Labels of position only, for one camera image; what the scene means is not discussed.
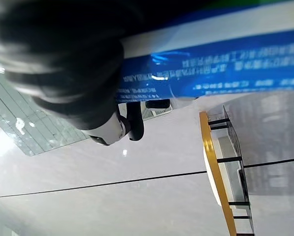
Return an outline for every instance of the white floor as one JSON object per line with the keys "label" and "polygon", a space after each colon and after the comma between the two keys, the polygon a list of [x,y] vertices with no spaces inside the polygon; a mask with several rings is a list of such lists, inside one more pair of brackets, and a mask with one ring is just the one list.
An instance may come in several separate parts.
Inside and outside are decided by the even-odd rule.
{"label": "white floor", "polygon": [[[214,107],[211,113],[218,113],[221,104],[232,104],[231,116],[245,164],[284,159],[284,155],[277,157],[277,151],[265,159],[253,159],[259,151],[248,154],[268,131],[264,130],[267,125],[261,128],[254,122],[250,129],[258,131],[247,135],[243,127],[246,114],[252,113],[244,112],[244,122],[238,118],[244,104],[254,100],[253,95],[245,94],[200,98],[191,106],[146,121],[140,142],[124,138],[102,147],[85,140],[31,157],[16,146],[10,150],[0,147],[0,196],[204,171],[198,113]],[[272,102],[277,99],[269,101],[268,107]],[[294,103],[287,106],[294,108]],[[254,120],[262,115],[256,111]],[[274,127],[272,130],[279,130],[282,125]],[[275,138],[275,145],[288,137]],[[251,140],[255,145],[247,146]],[[256,235],[294,235],[294,162],[251,167],[246,175]],[[21,236],[229,235],[205,173],[0,198],[0,222]]]}

